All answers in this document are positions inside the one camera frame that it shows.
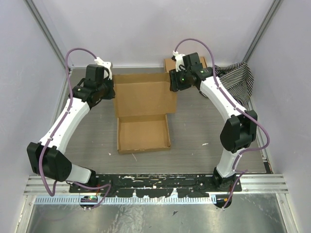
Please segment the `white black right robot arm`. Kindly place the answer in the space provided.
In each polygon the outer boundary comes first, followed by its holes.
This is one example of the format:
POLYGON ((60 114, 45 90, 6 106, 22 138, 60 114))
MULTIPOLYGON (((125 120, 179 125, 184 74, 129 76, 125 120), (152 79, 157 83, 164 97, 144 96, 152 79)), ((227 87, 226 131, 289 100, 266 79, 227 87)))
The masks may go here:
POLYGON ((212 183, 218 191, 226 191, 235 181, 239 153, 250 147, 256 138, 258 115, 247 111, 221 84, 213 68, 204 68, 197 53, 173 52, 175 68, 170 70, 170 90, 181 91, 195 86, 221 114, 224 127, 220 134, 223 152, 214 168, 212 183))

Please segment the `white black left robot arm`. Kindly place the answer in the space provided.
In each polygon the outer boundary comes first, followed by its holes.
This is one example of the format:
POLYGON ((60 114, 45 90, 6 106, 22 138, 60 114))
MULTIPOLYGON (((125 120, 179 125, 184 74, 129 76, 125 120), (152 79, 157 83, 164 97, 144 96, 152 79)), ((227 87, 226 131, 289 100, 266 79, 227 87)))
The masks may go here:
POLYGON ((85 77, 70 89, 66 105, 44 137, 31 142, 27 154, 35 174, 57 182, 79 183, 88 193, 96 190, 98 180, 92 169, 74 165, 66 156, 66 148, 77 126, 101 100, 115 97, 112 63, 97 60, 86 67, 85 77))

